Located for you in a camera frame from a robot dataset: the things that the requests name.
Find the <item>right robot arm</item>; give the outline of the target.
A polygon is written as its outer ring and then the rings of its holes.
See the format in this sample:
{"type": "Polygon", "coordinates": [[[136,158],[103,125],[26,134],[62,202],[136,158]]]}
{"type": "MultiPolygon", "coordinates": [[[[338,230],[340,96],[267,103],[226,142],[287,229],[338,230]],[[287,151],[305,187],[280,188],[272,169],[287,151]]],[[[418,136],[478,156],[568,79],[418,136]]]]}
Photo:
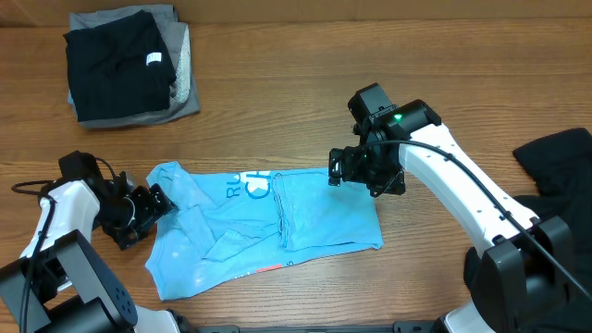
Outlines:
{"type": "Polygon", "coordinates": [[[441,316],[435,332],[518,332],[590,294],[576,280],[573,237],[555,216],[542,220],[496,185],[423,101],[348,107],[356,147],[329,153],[329,182],[363,183],[374,197],[401,195],[404,175],[421,180],[471,239],[465,268],[470,300],[441,316]]]}

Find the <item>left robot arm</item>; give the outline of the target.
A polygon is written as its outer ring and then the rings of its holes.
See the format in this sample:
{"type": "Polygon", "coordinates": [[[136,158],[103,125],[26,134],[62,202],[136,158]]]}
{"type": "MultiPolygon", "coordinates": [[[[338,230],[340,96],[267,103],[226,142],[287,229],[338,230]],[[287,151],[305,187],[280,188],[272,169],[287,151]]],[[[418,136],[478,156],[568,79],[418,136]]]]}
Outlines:
{"type": "Polygon", "coordinates": [[[90,244],[100,202],[82,180],[44,182],[42,213],[20,258],[1,269],[1,299],[20,333],[183,333],[171,310],[135,305],[90,244]]]}

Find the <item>light blue printed t-shirt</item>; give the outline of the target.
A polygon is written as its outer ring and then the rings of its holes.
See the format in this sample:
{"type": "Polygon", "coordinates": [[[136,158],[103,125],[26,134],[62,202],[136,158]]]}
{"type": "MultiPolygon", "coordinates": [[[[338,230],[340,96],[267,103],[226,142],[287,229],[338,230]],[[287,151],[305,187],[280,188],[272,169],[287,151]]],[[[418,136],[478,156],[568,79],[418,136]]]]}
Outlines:
{"type": "Polygon", "coordinates": [[[157,222],[145,264],[162,301],[384,244],[366,187],[331,186],[323,167],[191,174],[180,163],[167,162],[147,181],[174,205],[157,222]]]}

